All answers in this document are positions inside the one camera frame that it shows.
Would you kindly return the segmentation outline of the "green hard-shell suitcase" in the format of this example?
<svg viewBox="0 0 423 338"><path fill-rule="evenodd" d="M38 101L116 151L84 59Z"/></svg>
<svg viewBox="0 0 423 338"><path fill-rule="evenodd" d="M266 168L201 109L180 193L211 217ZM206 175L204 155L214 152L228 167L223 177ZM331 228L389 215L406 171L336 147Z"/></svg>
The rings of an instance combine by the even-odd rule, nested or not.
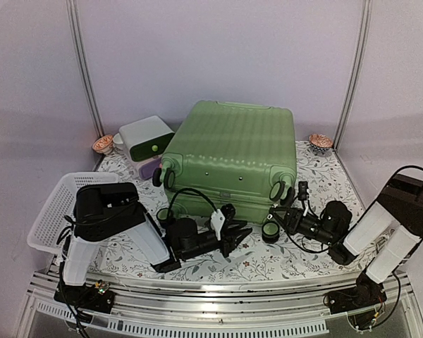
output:
<svg viewBox="0 0 423 338"><path fill-rule="evenodd" d="M297 178L295 126L287 108L198 101L166 147L152 184L172 211L208 218L233 204L255 225L292 195Z"/></svg>

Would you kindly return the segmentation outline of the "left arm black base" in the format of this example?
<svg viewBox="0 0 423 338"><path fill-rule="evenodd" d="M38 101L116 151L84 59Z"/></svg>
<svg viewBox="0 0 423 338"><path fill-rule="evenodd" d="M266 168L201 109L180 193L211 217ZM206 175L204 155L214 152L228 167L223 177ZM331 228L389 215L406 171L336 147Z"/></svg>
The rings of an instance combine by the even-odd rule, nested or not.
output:
<svg viewBox="0 0 423 338"><path fill-rule="evenodd" d="M54 300L68 304L74 309L110 314L116 293L109 289L109 283L98 280L88 286L69 286L58 283Z"/></svg>

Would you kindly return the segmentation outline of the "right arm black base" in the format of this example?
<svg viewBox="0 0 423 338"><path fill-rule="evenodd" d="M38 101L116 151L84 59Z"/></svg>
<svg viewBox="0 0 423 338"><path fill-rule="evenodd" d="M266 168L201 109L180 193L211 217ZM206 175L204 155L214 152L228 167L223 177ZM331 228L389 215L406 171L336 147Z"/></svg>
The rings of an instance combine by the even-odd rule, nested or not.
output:
<svg viewBox="0 0 423 338"><path fill-rule="evenodd" d="M355 286L334 290L325 294L324 303L331 314L355 311L368 306L386 302L387 296L382 283L376 283L362 271L355 281Z"/></svg>

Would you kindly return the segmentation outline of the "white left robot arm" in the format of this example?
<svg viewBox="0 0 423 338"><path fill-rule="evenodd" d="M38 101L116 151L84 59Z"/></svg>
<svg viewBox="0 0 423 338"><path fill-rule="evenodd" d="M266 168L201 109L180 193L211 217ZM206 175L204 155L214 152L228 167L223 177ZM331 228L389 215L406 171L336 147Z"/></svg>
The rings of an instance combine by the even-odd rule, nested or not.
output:
<svg viewBox="0 0 423 338"><path fill-rule="evenodd" d="M217 208L199 190L182 188L179 192L200 197L211 206L207 231L199 232L192 218L176 218L172 204L153 218L133 183L92 184L79 189L73 215L65 215L68 226L57 240L63 244L60 281L64 295L76 306L90 300L90 289L84 285L88 268L100 244L119 234L133 241L156 273L169 273L183 261L212 251L227 258L252 233L246 221L235 219L233 204Z"/></svg>

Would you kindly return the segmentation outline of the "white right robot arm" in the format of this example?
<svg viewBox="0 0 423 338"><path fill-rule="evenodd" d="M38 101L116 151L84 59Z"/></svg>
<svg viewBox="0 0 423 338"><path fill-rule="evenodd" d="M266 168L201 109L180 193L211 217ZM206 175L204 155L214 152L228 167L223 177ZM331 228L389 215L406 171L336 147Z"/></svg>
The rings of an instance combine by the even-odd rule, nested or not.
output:
<svg viewBox="0 0 423 338"><path fill-rule="evenodd" d="M423 241L423 181L396 173L352 227L352 214L341 201L328 202L320 216L294 207L273 207L269 216L286 234L301 234L325 244L325 252L339 265L351 264L396 224L384 247L364 269L362 274L368 280L351 290L353 304L365 307L378 294L376 284L384 282Z"/></svg>

